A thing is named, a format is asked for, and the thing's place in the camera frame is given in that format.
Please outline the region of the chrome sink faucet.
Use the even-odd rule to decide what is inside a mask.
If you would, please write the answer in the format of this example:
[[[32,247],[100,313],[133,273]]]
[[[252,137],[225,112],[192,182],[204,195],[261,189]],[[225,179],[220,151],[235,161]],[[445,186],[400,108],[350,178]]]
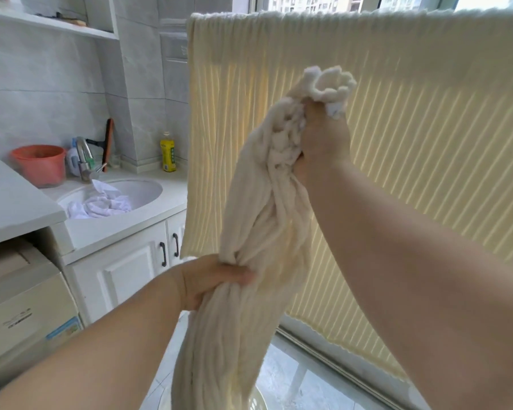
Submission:
[[[92,180],[99,178],[101,172],[104,172],[108,167],[108,162],[105,161],[106,156],[103,152],[102,163],[99,167],[96,166],[95,159],[89,148],[89,144],[96,145],[103,148],[105,151],[105,142],[96,142],[94,140],[87,141],[83,137],[76,137],[76,151],[79,157],[79,172],[83,182],[91,183]]]

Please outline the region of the white and blue bottle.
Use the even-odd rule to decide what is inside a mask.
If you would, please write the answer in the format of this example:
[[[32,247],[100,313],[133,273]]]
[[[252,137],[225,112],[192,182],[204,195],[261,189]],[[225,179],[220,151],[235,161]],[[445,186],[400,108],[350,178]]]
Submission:
[[[72,139],[71,147],[66,154],[66,166],[71,175],[80,178],[80,158],[76,147],[76,138]]]

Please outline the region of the white washing machine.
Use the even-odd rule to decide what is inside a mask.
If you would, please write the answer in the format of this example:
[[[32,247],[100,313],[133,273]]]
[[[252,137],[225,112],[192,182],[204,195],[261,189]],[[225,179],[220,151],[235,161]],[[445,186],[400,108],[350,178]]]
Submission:
[[[62,272],[23,239],[0,243],[0,389],[82,329]]]

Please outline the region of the white oval sink basin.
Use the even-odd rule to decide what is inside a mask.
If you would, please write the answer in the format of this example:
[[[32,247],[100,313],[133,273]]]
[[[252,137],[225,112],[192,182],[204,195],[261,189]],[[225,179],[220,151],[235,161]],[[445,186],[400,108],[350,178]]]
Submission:
[[[130,213],[158,199],[160,184],[150,180],[92,180],[87,186],[62,197],[58,203],[70,220],[109,218]]]

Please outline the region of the black and red squeegee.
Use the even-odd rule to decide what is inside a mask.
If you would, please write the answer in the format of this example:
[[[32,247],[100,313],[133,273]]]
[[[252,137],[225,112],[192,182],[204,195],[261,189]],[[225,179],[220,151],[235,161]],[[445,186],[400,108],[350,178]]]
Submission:
[[[101,171],[107,172],[109,157],[112,149],[113,143],[113,130],[114,130],[114,120],[112,118],[107,119],[106,127],[105,127],[105,138],[103,141],[95,141],[92,139],[85,139],[87,144],[98,146],[102,148],[102,166]]]

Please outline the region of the hanging cream ribbed blanket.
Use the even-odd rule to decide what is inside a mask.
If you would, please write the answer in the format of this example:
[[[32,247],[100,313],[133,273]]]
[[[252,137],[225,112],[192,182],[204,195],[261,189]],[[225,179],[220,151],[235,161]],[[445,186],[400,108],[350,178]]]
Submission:
[[[209,13],[187,21],[188,210],[182,256],[217,253],[240,149],[307,67],[358,85],[355,165],[513,265],[513,11]]]

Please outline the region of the red plastic basin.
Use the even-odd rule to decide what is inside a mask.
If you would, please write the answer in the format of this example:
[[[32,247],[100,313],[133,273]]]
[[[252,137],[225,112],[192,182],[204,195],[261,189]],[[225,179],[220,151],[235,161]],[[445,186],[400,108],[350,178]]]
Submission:
[[[21,175],[37,188],[52,188],[66,180],[66,149],[55,145],[28,145],[10,151]]]

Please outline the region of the person's left hand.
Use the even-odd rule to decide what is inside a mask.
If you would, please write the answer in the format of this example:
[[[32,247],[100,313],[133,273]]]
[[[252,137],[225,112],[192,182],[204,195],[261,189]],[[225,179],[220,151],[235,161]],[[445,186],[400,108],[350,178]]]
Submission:
[[[249,268],[221,262],[218,254],[204,255],[178,265],[172,274],[178,287],[181,310],[197,310],[205,294],[215,289],[205,288],[206,275],[212,269]]]

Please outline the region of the twisted cream ribbed towel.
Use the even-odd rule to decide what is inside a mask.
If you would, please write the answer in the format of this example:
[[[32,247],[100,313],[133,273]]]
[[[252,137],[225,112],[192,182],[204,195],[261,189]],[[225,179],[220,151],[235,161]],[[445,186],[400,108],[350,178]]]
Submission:
[[[241,148],[223,213],[219,259],[255,273],[224,283],[190,313],[171,385],[171,410],[250,410],[280,318],[310,269],[311,205],[293,167],[305,125],[302,100],[338,119],[357,83],[340,66],[314,66],[267,112]]]

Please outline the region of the person's right hand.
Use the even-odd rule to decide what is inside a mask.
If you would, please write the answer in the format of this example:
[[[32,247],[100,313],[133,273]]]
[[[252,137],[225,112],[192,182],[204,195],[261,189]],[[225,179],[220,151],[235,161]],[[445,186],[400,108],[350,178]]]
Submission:
[[[309,97],[302,104],[306,123],[301,133],[301,154],[294,164],[294,174],[307,187],[309,172],[324,163],[350,159],[351,134],[344,111],[331,116],[326,103],[315,102]]]

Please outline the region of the white cabinet door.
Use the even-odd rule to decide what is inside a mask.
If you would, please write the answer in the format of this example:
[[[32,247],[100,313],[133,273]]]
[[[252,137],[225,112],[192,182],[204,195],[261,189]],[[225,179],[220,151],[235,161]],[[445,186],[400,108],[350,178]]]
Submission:
[[[167,245],[165,221],[65,267],[64,275],[84,326],[99,320],[169,268],[168,258],[167,267],[162,268],[161,241]]]
[[[180,249],[183,244],[185,231],[186,210],[179,212],[166,220],[167,232],[167,261],[169,267],[182,263]]]

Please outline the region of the yellow detergent bottle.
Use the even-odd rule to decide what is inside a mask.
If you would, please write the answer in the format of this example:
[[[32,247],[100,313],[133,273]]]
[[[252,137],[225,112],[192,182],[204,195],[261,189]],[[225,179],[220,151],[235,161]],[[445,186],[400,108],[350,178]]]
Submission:
[[[168,173],[175,172],[177,170],[175,142],[167,131],[163,133],[163,138],[160,140],[160,149],[162,152],[162,170]]]

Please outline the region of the person's right forearm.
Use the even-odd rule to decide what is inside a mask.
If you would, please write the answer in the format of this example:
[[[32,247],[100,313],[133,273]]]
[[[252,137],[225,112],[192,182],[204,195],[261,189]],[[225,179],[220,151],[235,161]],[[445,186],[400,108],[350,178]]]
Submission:
[[[432,410],[513,410],[513,271],[370,183],[309,162],[329,248],[372,327]]]

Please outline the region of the window frame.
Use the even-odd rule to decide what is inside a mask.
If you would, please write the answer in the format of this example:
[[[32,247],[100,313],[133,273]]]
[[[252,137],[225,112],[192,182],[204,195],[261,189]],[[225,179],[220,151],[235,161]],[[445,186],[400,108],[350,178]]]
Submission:
[[[362,13],[364,11],[513,11],[513,0],[231,0],[233,13]]]

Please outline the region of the person's left forearm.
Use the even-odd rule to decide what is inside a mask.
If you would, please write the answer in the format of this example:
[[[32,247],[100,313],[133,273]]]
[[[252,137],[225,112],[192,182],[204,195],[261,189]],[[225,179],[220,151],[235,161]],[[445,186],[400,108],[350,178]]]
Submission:
[[[0,390],[0,410],[139,410],[182,310],[180,265]]]

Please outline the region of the white wall shelf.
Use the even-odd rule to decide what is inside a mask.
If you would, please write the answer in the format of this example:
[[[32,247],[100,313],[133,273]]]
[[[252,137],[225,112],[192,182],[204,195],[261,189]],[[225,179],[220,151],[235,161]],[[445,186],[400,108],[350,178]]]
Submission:
[[[20,7],[0,4],[0,19],[90,38],[119,40],[114,0],[84,0],[87,12],[86,26],[70,24],[65,20],[46,18],[22,12]]]

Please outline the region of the white wet cloth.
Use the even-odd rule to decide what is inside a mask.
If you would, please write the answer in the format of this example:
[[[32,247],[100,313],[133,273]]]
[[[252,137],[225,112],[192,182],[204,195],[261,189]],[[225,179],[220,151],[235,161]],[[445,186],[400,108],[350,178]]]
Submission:
[[[132,205],[127,195],[99,180],[92,180],[96,195],[82,202],[72,201],[67,206],[70,219],[99,219],[129,213]]]

